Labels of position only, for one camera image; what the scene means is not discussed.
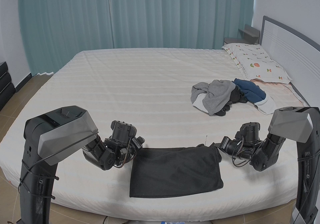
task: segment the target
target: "teal curtain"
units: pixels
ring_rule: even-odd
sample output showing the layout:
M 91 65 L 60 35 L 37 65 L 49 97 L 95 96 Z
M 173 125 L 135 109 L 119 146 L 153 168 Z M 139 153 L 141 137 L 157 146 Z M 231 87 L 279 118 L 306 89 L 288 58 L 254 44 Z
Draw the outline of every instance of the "teal curtain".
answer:
M 32 74 L 102 48 L 220 49 L 251 24 L 254 0 L 19 0 Z
M 110 0 L 18 0 L 32 75 L 57 72 L 83 50 L 113 48 Z

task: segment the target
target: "black cloth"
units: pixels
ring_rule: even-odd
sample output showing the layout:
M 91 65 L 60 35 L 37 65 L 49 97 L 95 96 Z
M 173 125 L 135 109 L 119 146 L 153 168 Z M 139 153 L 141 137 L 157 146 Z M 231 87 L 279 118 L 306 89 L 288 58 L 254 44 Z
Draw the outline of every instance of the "black cloth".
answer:
M 214 143 L 187 148 L 143 148 L 133 161 L 130 197 L 166 198 L 223 187 Z
M 245 94 L 240 90 L 240 88 L 238 86 L 236 86 L 234 88 L 234 90 L 231 91 L 229 101 L 226 103 L 226 105 L 219 112 L 217 112 L 215 114 L 218 116 L 225 116 L 226 112 L 228 112 L 230 110 L 230 105 L 238 103 L 238 102 L 239 103 L 246 103 L 246 102 L 248 102 L 248 99 L 245 96 Z

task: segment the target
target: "white bed sheet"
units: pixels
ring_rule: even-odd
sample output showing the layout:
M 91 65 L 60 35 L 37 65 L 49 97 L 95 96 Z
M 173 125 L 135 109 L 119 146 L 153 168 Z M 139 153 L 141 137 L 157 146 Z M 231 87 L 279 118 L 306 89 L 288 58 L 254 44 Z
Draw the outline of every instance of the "white bed sheet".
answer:
M 112 49 L 78 53 L 34 95 L 0 144 L 0 166 L 18 186 L 25 121 L 50 110 L 78 105 L 87 109 L 100 136 L 109 137 L 110 123 L 132 123 L 145 147 L 188 147 L 233 138 L 246 122 L 260 122 L 264 139 L 272 115 L 251 103 L 231 106 L 226 116 L 212 116 L 192 106 L 192 85 L 214 79 L 242 79 L 223 50 Z M 278 107 L 302 106 L 282 84 L 256 82 Z M 132 164 L 102 171 L 78 151 L 58 164 L 54 203 L 70 208 L 133 220 L 198 221 L 261 210 L 295 198 L 297 153 L 287 140 L 278 162 L 263 172 L 236 168 L 222 154 L 222 189 L 176 198 L 130 198 Z

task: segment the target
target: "white pillowcase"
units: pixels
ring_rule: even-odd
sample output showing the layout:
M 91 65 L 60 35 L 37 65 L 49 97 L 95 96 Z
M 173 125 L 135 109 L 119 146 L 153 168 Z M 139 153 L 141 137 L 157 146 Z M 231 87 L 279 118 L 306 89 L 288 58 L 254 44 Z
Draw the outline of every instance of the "white pillowcase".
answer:
M 245 80 L 260 80 L 264 82 L 279 82 L 289 84 L 291 78 L 286 70 L 260 45 L 230 43 L 222 47 L 238 66 Z

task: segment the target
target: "bed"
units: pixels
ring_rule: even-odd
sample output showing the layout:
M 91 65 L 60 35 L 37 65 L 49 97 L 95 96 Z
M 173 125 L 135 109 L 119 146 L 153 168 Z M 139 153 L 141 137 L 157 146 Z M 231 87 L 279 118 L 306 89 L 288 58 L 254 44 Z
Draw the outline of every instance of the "bed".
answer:
M 265 41 L 262 43 L 268 50 L 270 42 Z M 290 70 L 287 72 L 294 81 L 295 76 Z M 261 123 L 260 138 L 263 139 L 272 115 L 262 114 L 252 104 L 237 103 L 226 116 L 210 117 L 190 102 L 192 85 L 234 78 L 241 79 L 241 73 L 224 50 L 146 48 L 80 52 L 40 88 L 19 114 L 0 144 L 0 166 L 6 178 L 18 186 L 25 121 L 67 105 L 87 109 L 101 138 L 110 136 L 110 123 L 115 119 L 133 124 L 137 135 L 145 138 L 145 147 L 210 145 L 221 142 L 225 135 L 234 137 L 240 126 L 250 121 Z M 255 83 L 273 97 L 279 108 L 306 105 L 291 85 Z M 129 197 L 131 163 L 122 169 L 102 171 L 78 151 L 58 165 L 60 180 L 54 183 L 56 200 L 53 202 L 133 220 L 226 218 L 294 199 L 296 159 L 296 144 L 290 140 L 284 143 L 278 162 L 263 172 L 255 171 L 250 165 L 236 168 L 228 156 L 222 155 L 222 189 L 150 199 Z

